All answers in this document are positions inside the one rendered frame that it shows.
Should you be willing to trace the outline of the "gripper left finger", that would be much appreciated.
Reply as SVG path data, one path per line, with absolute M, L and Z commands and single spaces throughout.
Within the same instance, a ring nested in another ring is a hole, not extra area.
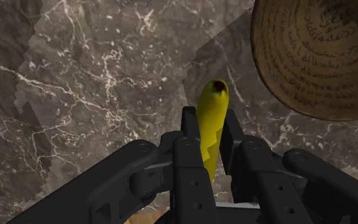
M 155 224 L 218 224 L 198 139 L 195 108 L 185 106 L 181 129 L 158 146 L 127 143 L 7 224 L 124 224 L 160 192 L 170 192 L 170 211 Z

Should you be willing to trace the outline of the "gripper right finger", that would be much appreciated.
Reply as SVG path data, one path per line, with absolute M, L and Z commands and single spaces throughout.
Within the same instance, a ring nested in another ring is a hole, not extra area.
M 358 224 L 358 180 L 301 148 L 280 156 L 226 114 L 220 152 L 235 202 L 255 200 L 263 224 Z

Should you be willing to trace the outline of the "yellow banana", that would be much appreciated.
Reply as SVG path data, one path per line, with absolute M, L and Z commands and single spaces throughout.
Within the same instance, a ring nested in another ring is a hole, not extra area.
M 214 180 L 228 103 L 227 84 L 223 80 L 215 79 L 206 84 L 196 105 L 200 151 L 211 183 Z

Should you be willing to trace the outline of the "brown woven basket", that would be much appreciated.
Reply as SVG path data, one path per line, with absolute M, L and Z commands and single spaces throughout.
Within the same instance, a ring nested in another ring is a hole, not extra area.
M 251 48 L 282 104 L 321 120 L 358 120 L 358 0 L 255 0 Z

